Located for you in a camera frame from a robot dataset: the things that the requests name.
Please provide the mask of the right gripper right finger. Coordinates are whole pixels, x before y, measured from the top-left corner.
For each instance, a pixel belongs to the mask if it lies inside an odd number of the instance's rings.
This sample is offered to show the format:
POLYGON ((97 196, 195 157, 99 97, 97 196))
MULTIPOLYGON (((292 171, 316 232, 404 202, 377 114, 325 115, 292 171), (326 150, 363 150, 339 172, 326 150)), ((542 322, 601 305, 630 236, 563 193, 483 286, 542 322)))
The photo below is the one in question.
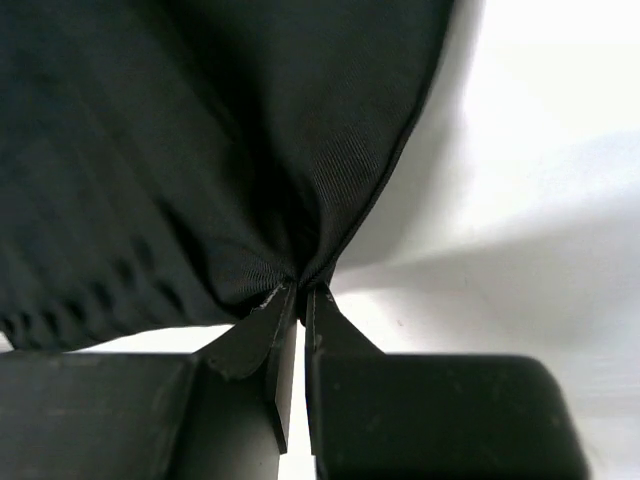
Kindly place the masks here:
POLYGON ((519 355, 388 354, 307 295, 306 403, 320 479, 586 479, 562 390, 519 355))

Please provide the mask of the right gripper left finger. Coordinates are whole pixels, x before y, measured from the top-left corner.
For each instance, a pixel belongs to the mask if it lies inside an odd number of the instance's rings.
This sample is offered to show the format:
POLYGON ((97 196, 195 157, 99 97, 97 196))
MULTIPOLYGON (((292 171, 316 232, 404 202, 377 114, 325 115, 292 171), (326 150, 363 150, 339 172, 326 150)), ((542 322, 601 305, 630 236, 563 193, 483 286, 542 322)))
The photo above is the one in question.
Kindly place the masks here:
POLYGON ((274 479, 287 450, 296 290, 192 354, 6 353, 5 479, 274 479))

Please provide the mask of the black skirt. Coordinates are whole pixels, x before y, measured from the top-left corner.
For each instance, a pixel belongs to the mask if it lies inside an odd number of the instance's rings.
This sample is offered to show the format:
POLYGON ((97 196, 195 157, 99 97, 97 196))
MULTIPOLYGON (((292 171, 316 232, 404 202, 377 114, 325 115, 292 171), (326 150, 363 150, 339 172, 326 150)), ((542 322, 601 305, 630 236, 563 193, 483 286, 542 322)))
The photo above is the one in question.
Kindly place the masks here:
POLYGON ((5 1, 1 330, 75 350, 327 280, 450 1, 5 1))

